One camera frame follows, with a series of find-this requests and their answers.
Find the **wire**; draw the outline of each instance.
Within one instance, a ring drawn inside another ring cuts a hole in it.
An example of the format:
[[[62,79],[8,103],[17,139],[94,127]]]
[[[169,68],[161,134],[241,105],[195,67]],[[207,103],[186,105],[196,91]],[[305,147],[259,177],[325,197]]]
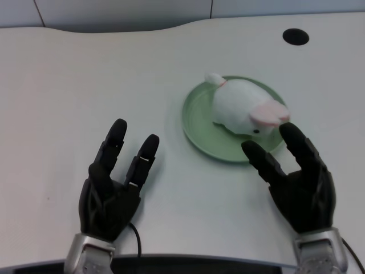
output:
[[[351,255],[354,257],[356,263],[358,264],[360,271],[362,274],[365,274],[365,269],[361,263],[361,261],[359,260],[359,258],[357,257],[356,253],[352,250],[352,248],[349,246],[349,244],[344,240],[344,238],[342,238],[342,242],[344,244],[344,246],[348,249],[348,251],[350,251]]]
[[[129,223],[129,227],[133,229],[134,233],[136,234],[136,238],[137,238],[137,246],[138,246],[138,255],[137,258],[141,258],[141,254],[142,254],[142,244],[141,244],[141,238],[139,236],[138,230],[137,228],[134,226],[134,224]]]

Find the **white plush toy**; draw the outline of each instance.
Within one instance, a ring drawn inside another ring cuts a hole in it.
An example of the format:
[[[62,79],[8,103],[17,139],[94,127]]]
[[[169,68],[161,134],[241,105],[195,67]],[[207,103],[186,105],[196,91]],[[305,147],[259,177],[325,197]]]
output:
[[[213,122],[223,124],[235,134],[268,136],[273,128],[289,120],[284,105],[248,80],[225,80],[218,74],[208,74],[205,81],[217,86]]]

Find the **black grommet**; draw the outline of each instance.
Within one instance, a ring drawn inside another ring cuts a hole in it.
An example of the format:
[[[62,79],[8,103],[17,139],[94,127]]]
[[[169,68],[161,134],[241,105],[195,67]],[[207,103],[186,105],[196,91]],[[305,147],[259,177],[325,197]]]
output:
[[[288,29],[284,31],[283,39],[291,45],[301,46],[308,43],[309,35],[304,30]]]

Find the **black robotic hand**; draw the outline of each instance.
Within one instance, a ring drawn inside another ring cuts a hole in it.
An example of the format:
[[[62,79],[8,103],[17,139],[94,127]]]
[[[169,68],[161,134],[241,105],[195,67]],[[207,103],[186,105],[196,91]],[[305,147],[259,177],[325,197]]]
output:
[[[285,123],[279,130],[300,171],[286,175],[275,158],[253,141],[242,143],[244,153],[261,178],[270,184],[276,206],[295,231],[331,227],[336,203],[331,173],[300,129]]]
[[[139,193],[155,160],[159,137],[152,134],[134,157],[123,184],[113,181],[113,170],[123,146],[127,123],[118,119],[89,166],[80,200],[81,232],[114,241],[131,221],[140,203]]]

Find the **white table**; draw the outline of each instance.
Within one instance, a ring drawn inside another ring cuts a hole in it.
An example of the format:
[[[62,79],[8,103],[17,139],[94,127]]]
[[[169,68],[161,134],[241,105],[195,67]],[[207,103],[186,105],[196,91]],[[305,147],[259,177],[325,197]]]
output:
[[[257,172],[206,157],[183,134],[184,98],[207,71],[258,79],[284,98],[332,171],[334,226],[365,260],[364,24],[365,13],[351,13],[142,33],[0,30],[0,267],[65,258],[88,165],[117,118],[128,131],[113,179],[149,134],[161,140],[133,218],[144,254],[295,265],[295,235]],[[284,42],[289,28],[309,43]],[[276,157],[298,168],[284,147]],[[129,229],[119,240],[120,253],[136,253]]]

